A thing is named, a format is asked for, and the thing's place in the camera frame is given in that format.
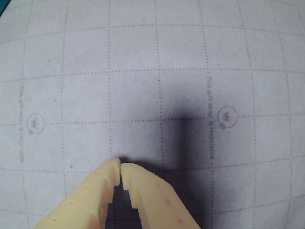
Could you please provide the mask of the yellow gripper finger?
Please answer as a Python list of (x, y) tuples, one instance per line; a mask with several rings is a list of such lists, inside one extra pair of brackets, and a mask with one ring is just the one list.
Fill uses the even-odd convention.
[(114, 188), (120, 184), (121, 161), (112, 158), (92, 171), (36, 229), (103, 229)]
[(159, 176), (140, 165), (123, 163), (121, 178), (143, 229), (199, 228), (174, 188)]

